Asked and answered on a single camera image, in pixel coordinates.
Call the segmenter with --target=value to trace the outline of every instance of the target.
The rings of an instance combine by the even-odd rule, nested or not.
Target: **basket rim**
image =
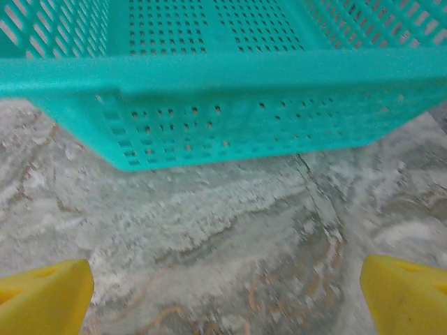
[[[0,98],[119,91],[324,89],[447,82],[447,47],[164,57],[0,59]]]

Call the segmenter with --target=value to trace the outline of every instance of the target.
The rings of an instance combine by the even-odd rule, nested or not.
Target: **marble floor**
[[[126,174],[1,102],[0,274],[88,259],[84,335],[375,334],[366,255],[447,268],[446,111],[361,149]]]

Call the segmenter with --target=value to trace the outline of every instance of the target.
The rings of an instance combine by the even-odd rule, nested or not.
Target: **teal plastic basket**
[[[0,0],[0,97],[126,171],[359,147],[447,98],[446,4]]]

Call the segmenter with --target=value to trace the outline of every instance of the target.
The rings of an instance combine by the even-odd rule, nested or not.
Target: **gray marble surface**
[[[28,103],[0,119],[0,274],[88,259],[84,335],[375,334],[366,255],[447,267],[429,114],[362,149],[137,174]]]

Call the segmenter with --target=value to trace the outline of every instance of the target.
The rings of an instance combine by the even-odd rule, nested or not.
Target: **yellow triangular object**
[[[0,279],[1,335],[78,335],[93,294],[86,260]]]
[[[447,271],[369,256],[360,277],[379,335],[446,335]]]

